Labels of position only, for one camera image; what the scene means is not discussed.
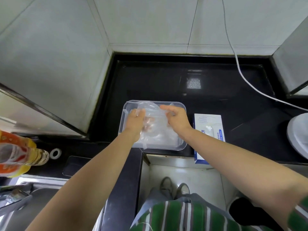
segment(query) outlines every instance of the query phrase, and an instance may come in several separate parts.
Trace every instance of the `plastic tray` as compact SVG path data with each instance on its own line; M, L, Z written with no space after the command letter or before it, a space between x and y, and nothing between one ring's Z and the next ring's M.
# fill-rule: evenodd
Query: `plastic tray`
M126 119L128 114L130 113L131 110L136 109L138 104L136 102L141 101L141 100L129 100L125 103L123 106L123 111L122 111L122 116L121 116L121 121L120 121L120 127L119 127L119 132L122 133L122 131L125 129L126 126ZM170 101L152 101L153 103L159 105L170 105L171 103L174 106L184 108L186 111L185 105L183 105L181 102L170 102ZM187 143L184 142L180 137L178 138L178 144L177 145L163 145L163 144L147 144L148 148L152 149L167 149L167 150L176 150L180 151L183 150L186 147ZM138 147L138 148L143 148L142 143L134 143L133 147Z

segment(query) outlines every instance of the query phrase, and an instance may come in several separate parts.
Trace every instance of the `person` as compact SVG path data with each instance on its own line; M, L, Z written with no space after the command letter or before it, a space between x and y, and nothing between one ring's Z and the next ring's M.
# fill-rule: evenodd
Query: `person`
M307 178L258 154L193 129L182 108L165 105L160 108L170 111L166 113L169 124L181 139L260 205L284 230L308 230ZM144 117L145 110L138 116L136 110L131 112L125 130L65 183L27 231L92 230L133 143L140 137ZM166 178L161 190L153 192L165 197L162 202L151 204L152 207L147 207L150 203L144 205L147 209L141 209L143 214L133 221L132 231L270 230L262 226L239 225L225 211L200 198L188 196L186 185L178 189L178 198L173 200L168 184L170 180Z

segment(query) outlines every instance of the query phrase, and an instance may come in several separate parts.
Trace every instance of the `green striped shirt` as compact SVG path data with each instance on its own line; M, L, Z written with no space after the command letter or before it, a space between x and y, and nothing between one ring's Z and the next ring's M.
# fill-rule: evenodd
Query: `green striped shirt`
M308 230L308 196L288 219L289 231ZM265 226L242 226L199 203L166 201L144 213L130 231L272 231Z

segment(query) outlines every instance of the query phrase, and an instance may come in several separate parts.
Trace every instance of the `hand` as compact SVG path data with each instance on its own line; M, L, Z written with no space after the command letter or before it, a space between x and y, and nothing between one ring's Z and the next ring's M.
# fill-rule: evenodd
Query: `hand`
M127 117L125 131L130 131L133 135L134 142L140 138L140 132L143 128L143 120L145 117L145 109L139 111L137 116L137 109L133 109Z
M179 137L181 139L183 139L185 132L192 129L192 127L191 127L191 125L188 121L185 109L180 108L180 107L176 107L176 106L172 106L172 105L161 105L160 108L163 109L163 110L170 111L170 112L166 113L169 124L171 125L171 127L173 128L175 133L177 133L179 135Z

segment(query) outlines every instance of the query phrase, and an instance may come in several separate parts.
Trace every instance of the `white round object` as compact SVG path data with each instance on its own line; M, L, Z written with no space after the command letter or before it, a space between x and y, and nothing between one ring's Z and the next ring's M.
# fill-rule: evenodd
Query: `white round object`
M287 136L294 149L308 159L308 113L303 113L290 120Z
M49 157L51 159L58 159L62 154L62 151L61 149L59 148L55 148L54 150L52 150L50 153L49 153Z

